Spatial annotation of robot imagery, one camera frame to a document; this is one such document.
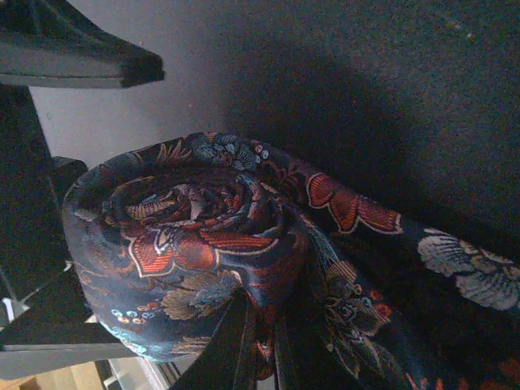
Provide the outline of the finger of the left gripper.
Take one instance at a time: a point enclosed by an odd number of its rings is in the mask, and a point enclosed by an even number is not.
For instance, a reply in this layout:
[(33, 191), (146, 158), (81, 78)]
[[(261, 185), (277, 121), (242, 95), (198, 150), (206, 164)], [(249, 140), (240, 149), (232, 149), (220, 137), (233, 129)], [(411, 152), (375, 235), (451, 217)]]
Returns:
[(1, 3), (1, 82), (126, 89), (162, 81), (162, 58), (100, 29), (67, 1)]
[(51, 323), (83, 321), (88, 310), (65, 240), (61, 206), (87, 171), (52, 156), (32, 95), (1, 87), (1, 295)]

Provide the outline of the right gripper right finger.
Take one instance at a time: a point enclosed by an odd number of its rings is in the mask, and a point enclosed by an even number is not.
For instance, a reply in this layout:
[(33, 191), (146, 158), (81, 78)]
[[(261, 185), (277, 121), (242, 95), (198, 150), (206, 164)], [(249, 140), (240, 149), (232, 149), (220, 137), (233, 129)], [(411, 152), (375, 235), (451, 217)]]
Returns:
[(319, 339), (285, 310), (275, 325), (275, 388), (320, 388)]

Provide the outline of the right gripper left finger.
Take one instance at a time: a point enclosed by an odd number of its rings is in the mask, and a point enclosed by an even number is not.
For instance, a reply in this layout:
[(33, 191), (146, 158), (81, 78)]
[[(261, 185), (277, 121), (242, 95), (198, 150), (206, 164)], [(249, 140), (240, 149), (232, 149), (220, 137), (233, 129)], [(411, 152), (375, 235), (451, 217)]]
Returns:
[(240, 390), (257, 387), (255, 313), (242, 292), (234, 295), (214, 335), (173, 390)]

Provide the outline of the navy floral tie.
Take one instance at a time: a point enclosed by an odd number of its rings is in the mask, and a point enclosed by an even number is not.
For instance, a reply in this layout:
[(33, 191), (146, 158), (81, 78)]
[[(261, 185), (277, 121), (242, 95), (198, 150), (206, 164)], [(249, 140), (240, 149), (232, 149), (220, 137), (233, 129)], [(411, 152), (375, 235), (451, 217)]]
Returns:
[(154, 362), (199, 356), (237, 293), (257, 379), (287, 310), (319, 389), (516, 389), (519, 262), (408, 219), (260, 141), (195, 133), (87, 171), (63, 226), (98, 322)]

